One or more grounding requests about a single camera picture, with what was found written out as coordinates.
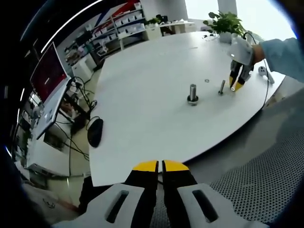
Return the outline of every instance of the light blue sleeve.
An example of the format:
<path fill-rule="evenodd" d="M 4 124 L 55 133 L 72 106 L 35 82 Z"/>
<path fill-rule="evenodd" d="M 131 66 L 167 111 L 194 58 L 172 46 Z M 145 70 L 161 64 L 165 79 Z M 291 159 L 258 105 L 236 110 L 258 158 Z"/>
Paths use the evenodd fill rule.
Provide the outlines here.
<path fill-rule="evenodd" d="M 273 39 L 261 42 L 260 45 L 270 71 L 279 72 L 304 83 L 304 56 L 297 39 Z"/>

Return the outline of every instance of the plant pot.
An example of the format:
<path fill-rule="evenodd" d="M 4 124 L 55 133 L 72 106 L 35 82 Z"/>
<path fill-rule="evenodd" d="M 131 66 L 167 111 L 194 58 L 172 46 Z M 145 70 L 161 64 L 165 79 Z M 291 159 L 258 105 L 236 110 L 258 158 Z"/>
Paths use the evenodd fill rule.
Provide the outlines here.
<path fill-rule="evenodd" d="M 223 32 L 219 35 L 219 41 L 221 43 L 228 43 L 231 44 L 231 33 L 230 32 Z"/>

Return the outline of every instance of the window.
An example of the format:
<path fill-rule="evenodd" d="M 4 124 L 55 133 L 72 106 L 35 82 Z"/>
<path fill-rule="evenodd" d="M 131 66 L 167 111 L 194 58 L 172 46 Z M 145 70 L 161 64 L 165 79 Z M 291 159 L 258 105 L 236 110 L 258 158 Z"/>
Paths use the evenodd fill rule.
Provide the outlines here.
<path fill-rule="evenodd" d="M 237 15 L 245 29 L 265 40 L 295 37 L 291 22 L 273 0 L 236 0 Z"/>
<path fill-rule="evenodd" d="M 210 12 L 218 12 L 218 0 L 185 0 L 189 19 L 209 19 Z"/>

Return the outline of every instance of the monitor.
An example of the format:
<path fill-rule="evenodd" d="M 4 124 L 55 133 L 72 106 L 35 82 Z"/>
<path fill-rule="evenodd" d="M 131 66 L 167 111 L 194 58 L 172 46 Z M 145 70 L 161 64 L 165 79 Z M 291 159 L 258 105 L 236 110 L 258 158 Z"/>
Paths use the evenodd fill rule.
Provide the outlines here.
<path fill-rule="evenodd" d="M 45 102 L 60 82 L 66 78 L 67 74 L 52 43 L 40 58 L 30 81 L 36 94 L 42 102 Z"/>
<path fill-rule="evenodd" d="M 77 43 L 78 46 L 81 46 L 84 43 L 86 43 L 89 39 L 91 39 L 92 37 L 93 36 L 92 36 L 91 32 L 90 31 L 86 31 L 80 37 L 77 37 L 75 39 L 75 41 L 76 41 L 76 43 Z"/>

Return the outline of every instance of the computer monitor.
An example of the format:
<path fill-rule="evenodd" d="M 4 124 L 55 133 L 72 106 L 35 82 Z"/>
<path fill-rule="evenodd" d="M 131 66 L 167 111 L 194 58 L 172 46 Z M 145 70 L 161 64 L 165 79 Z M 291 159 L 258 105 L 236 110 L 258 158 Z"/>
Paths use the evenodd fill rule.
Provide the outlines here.
<path fill-rule="evenodd" d="M 39 139 L 56 121 L 61 101 L 71 82 L 61 65 L 54 43 L 39 60 L 30 80 L 44 106 L 32 132 L 34 138 Z"/>
<path fill-rule="evenodd" d="M 66 78 L 67 74 L 52 43 L 40 58 L 30 81 L 36 94 L 42 102 L 45 102 L 60 82 Z"/>
<path fill-rule="evenodd" d="M 75 39 L 75 41 L 76 41 L 76 43 L 77 43 L 78 46 L 81 46 L 84 43 L 86 43 L 89 39 L 91 39 L 92 37 L 93 36 L 92 36 L 91 32 L 90 31 L 86 31 L 80 37 L 77 37 Z"/>

